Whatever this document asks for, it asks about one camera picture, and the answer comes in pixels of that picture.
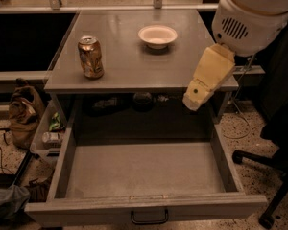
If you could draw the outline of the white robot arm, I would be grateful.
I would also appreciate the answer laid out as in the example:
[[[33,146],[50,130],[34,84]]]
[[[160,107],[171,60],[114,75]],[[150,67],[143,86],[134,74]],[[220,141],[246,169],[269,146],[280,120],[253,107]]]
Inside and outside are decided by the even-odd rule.
[[[216,43],[205,48],[183,95],[196,111],[232,75],[234,58],[265,49],[287,25],[288,0],[219,0],[212,21]]]

